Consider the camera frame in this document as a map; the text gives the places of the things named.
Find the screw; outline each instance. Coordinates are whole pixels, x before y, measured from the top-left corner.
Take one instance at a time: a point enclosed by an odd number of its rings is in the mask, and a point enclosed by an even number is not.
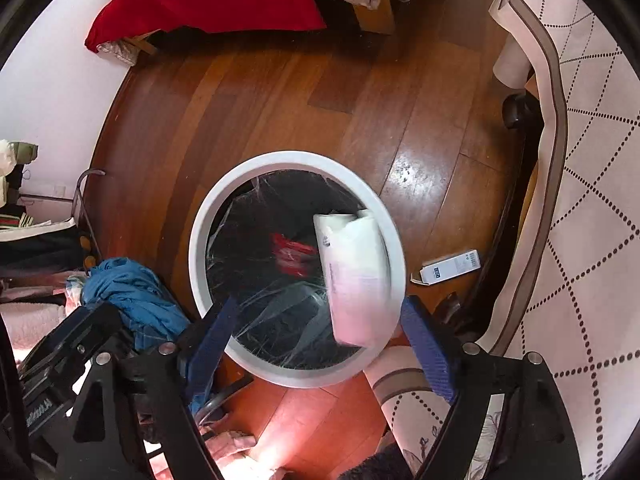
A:
[[[162,343],[159,347],[158,347],[158,351],[162,354],[162,355],[169,355],[175,352],[175,349],[177,349],[178,347],[175,345],[175,343],[172,342],[167,342],[167,343]]]
[[[100,366],[107,364],[109,361],[111,361],[111,354],[109,352],[100,352],[95,357],[95,363]]]
[[[542,364],[542,355],[538,352],[529,352],[527,354],[527,359],[533,365],[541,365]]]
[[[480,353],[480,347],[476,343],[464,343],[462,345],[462,351],[468,355],[478,355]]]

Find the trash bag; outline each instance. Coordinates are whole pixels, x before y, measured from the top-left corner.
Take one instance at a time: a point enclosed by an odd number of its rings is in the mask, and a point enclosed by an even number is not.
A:
[[[207,283],[214,304],[238,301],[234,338],[259,358],[316,370],[354,355],[334,339],[315,214],[356,214],[362,204],[336,182],[300,170],[240,186],[212,224]]]

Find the metal rack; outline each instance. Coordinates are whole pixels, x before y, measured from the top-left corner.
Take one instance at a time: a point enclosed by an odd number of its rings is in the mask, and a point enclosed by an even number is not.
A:
[[[84,206],[84,199],[82,198],[82,191],[80,191],[80,187],[82,186],[82,182],[89,175],[100,175],[105,176],[106,172],[104,170],[97,170],[89,168],[86,171],[83,171],[80,177],[78,178],[78,182],[76,182],[76,190],[74,191],[73,198],[64,198],[59,196],[47,196],[47,195],[37,195],[31,193],[20,193],[18,192],[18,198],[34,198],[38,200],[49,200],[51,202],[67,202],[71,204],[71,216],[76,216],[76,208],[78,205],[80,206],[78,219],[84,217],[86,221],[86,225],[89,229],[89,236],[91,237],[91,244],[95,248],[95,253],[98,256],[99,260],[102,260],[102,253],[100,252],[100,247],[98,246],[98,241],[95,239],[94,228],[91,225],[91,220],[89,220],[89,215],[86,211],[86,207]]]

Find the blue cloth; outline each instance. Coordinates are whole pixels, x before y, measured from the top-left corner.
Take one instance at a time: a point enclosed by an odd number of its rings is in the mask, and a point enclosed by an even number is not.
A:
[[[111,258],[94,267],[82,289],[82,304],[109,301],[134,334],[136,350],[176,341],[189,320],[154,272],[128,258]]]
[[[213,308],[209,312],[201,321],[205,325],[210,323],[209,328],[193,353],[186,373],[184,393],[187,399],[191,399],[189,409],[192,415],[209,399],[213,387],[213,372],[218,368],[226,344],[236,327],[238,303],[234,298],[229,298],[217,314]]]

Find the wall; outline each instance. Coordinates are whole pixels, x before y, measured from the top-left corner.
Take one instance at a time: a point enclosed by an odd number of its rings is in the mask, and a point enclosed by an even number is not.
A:
[[[21,191],[71,198],[89,167],[127,66],[84,47],[110,0],[53,0],[0,70],[0,138],[39,145]],[[60,203],[25,201],[36,220],[68,218]]]

